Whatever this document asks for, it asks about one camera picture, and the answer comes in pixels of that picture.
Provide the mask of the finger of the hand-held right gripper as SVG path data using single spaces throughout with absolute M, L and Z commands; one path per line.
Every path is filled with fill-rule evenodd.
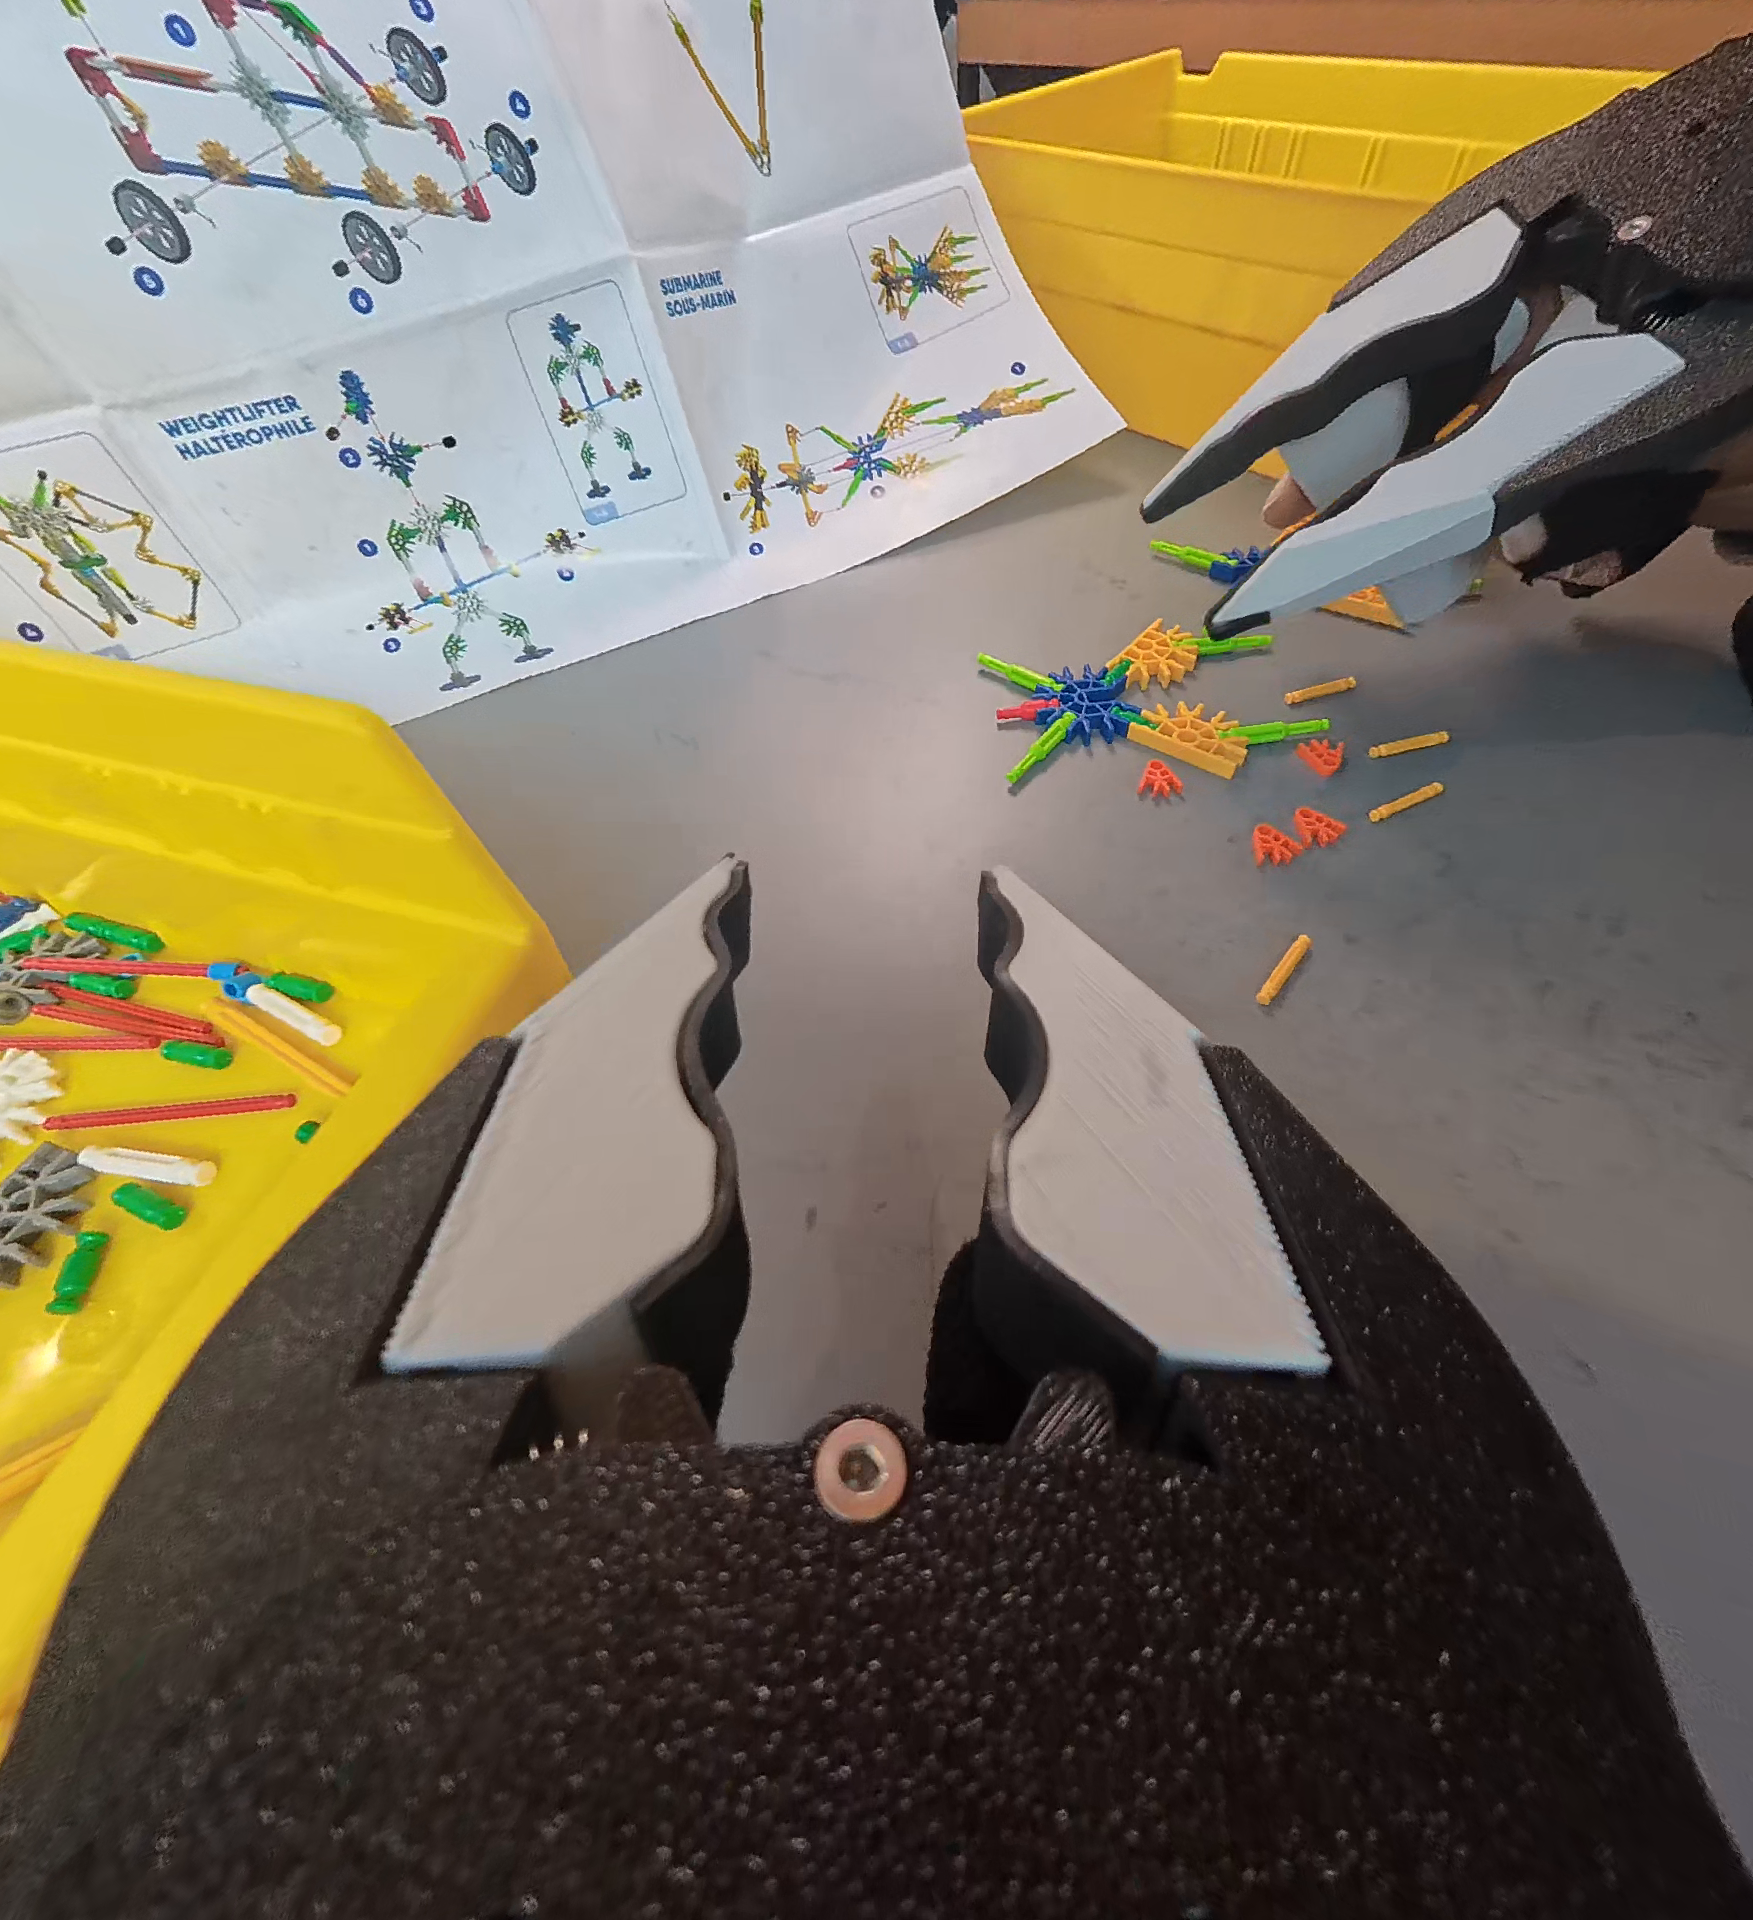
M 1591 477 L 1600 432 L 1685 372 L 1658 333 L 1555 339 L 1514 357 L 1500 392 L 1445 441 L 1279 542 L 1209 613 L 1218 638 L 1258 631 L 1348 589 L 1473 557 Z
M 1391 380 L 1487 350 L 1512 306 L 1525 230 L 1488 208 L 1320 315 L 1144 496 L 1160 522 Z

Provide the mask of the pile of toy parts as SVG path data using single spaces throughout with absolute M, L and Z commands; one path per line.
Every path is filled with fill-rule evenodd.
M 257 1124 L 306 1145 L 354 1085 L 334 985 L 0 889 L 0 1520 L 72 1447 Z

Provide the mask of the printed instruction sheet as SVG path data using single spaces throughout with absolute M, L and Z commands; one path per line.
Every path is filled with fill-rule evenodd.
M 1120 418 L 929 4 L 0 4 L 0 640 L 397 722 Z

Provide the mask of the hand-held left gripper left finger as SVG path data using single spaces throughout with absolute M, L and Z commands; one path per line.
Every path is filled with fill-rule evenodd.
M 748 1260 L 718 1090 L 748 868 L 722 857 L 512 1033 L 385 1374 L 727 1374 Z

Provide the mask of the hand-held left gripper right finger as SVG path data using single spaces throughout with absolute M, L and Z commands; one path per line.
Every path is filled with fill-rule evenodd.
M 1329 1348 L 1224 1109 L 1221 1054 L 1023 877 L 988 869 L 979 1316 L 1029 1377 L 1324 1377 Z

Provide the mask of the assembled toy model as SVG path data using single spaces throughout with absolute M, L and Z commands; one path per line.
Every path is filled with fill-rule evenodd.
M 1245 581 L 1272 551 L 1266 546 L 1228 547 L 1224 551 L 1194 543 L 1150 542 L 1151 555 L 1199 574 L 1211 583 L 1233 589 Z M 1409 631 L 1425 615 L 1406 615 L 1402 595 L 1406 589 L 1352 589 L 1324 604 L 1318 611 L 1345 615 L 1379 626 L 1391 631 Z

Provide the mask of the grey desk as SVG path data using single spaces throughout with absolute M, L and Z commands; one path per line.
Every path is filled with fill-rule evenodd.
M 1026 743 L 981 652 L 1079 667 L 1211 595 L 1150 555 L 1175 449 L 1108 441 L 925 542 L 399 726 L 584 971 L 722 852 L 753 883 L 722 1087 L 753 1294 L 722 1436 L 919 1414 L 936 1283 L 975 1229 L 984 868 L 1006 865 L 1245 1049 L 1466 1287 L 1614 1542 L 1753 1867 L 1753 572 L 1685 542 L 1585 602 L 1496 575 L 1414 633 L 1311 615 L 1194 698 L 1326 704 L 1289 752 L 1136 796 L 1144 756 Z M 1371 761 L 1416 732 L 1451 743 Z M 1391 822 L 1368 811 L 1443 782 Z M 1287 865 L 1252 826 L 1345 823 Z M 1257 988 L 1314 951 L 1270 1009 Z

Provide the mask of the yellow storage bin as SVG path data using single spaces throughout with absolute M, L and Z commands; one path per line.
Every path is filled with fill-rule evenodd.
M 326 981 L 318 1082 L 250 1031 L 226 1071 L 155 1051 L 64 1051 L 77 1024 L 0 1047 L 44 1054 L 51 1116 L 293 1095 L 88 1140 L 211 1163 L 162 1231 L 90 1188 L 111 1236 L 84 1310 L 46 1310 L 70 1236 L 0 1287 L 0 1760 L 103 1504 L 162 1395 L 254 1278 L 481 1039 L 567 971 L 403 743 L 364 708 L 0 642 L 0 893 L 141 927 L 178 963 Z
M 1037 303 L 1140 434 L 1223 419 L 1436 200 L 1655 72 L 1226 53 L 1110 65 L 964 115 Z

